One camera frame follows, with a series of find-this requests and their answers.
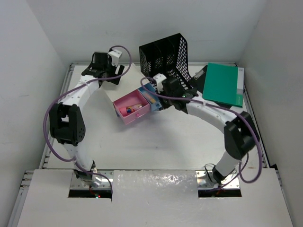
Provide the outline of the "light blue small drawer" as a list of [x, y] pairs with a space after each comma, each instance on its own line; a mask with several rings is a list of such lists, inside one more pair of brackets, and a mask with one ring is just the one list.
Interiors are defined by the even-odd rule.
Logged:
[[150, 104], [150, 111], [159, 111], [162, 109], [162, 105], [160, 103], [160, 100], [157, 96], [151, 94], [150, 92], [147, 92], [147, 90], [155, 93], [156, 89], [151, 83], [147, 83], [144, 86], [141, 86], [139, 88], [139, 91], [143, 95], [143, 97], [147, 100], [147, 102]]

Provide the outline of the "black mesh file organizer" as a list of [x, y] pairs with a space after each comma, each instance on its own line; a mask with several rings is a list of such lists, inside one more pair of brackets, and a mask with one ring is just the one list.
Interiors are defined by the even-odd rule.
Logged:
[[182, 87], [192, 89], [195, 82], [188, 70], [187, 41], [178, 33], [139, 47], [141, 73], [153, 77], [160, 73], [175, 77]]

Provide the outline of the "pink small drawer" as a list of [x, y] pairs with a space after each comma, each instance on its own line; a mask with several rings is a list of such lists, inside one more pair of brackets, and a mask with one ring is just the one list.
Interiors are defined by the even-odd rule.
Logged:
[[129, 124], [150, 111], [149, 102], [138, 89], [114, 101], [113, 105], [124, 124]]

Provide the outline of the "pink glue stick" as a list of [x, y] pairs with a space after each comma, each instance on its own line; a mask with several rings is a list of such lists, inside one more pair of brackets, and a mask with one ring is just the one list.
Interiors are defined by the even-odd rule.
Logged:
[[121, 107], [119, 109], [119, 112], [122, 114], [122, 116], [127, 116], [139, 109], [141, 109], [143, 106], [142, 104], [134, 104], [134, 105], [131, 105], [131, 106], [124, 106], [124, 107]]

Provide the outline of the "green folder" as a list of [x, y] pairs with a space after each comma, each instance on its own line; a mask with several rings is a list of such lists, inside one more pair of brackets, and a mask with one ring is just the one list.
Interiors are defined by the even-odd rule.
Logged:
[[242, 107], [244, 93], [244, 68], [209, 63], [204, 90], [205, 100]]

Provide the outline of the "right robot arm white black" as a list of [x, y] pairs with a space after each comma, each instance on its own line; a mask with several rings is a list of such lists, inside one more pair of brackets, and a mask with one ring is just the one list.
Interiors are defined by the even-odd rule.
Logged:
[[220, 185], [253, 148], [257, 148], [259, 165], [262, 166], [260, 138], [248, 112], [237, 113], [206, 101], [196, 87], [185, 89], [177, 78], [157, 74], [152, 80], [156, 94], [165, 107], [174, 106], [179, 111], [196, 116], [224, 135], [225, 152], [212, 169], [214, 183]]

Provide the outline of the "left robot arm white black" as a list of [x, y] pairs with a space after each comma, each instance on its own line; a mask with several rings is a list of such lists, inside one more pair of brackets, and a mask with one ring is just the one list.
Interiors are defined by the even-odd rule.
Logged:
[[121, 56], [122, 52], [116, 49], [93, 53], [91, 63], [81, 73], [75, 88], [56, 102], [49, 112], [51, 136], [66, 149], [74, 163], [76, 177], [85, 182], [94, 181], [96, 165], [80, 144], [86, 133], [81, 111], [103, 81], [119, 83], [124, 71], [124, 66], [119, 64]]

